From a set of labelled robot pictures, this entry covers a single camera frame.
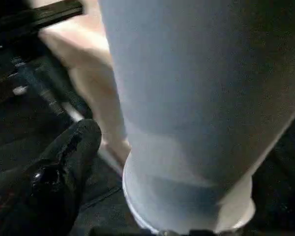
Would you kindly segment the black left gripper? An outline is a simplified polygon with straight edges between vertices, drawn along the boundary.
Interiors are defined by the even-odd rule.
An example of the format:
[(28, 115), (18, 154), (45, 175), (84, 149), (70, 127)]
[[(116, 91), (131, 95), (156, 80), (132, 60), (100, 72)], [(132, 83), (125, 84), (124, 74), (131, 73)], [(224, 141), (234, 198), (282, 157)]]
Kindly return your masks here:
[(14, 56), (12, 58), (12, 64), (17, 69), (21, 78), (26, 80), (26, 82), (38, 93), (57, 116), (69, 116), (73, 122), (78, 122), (84, 119), (84, 117), (69, 103), (60, 102), (56, 99), (52, 90), (20, 57)]

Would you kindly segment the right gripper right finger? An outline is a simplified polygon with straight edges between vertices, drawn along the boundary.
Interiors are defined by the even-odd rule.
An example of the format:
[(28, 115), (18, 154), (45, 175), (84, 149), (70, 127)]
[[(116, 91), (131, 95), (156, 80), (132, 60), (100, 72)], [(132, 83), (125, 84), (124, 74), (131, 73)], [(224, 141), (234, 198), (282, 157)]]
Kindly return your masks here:
[(295, 138), (282, 139), (253, 175), (254, 230), (295, 233)]

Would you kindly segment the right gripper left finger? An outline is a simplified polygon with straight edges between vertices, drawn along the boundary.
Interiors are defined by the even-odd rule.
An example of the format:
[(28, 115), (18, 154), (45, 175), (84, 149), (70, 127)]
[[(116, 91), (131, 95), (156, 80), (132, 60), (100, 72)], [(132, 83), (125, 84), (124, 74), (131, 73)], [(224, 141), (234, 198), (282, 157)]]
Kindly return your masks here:
[(25, 166), (0, 173), (0, 236), (65, 236), (79, 212), (101, 130), (82, 119)]

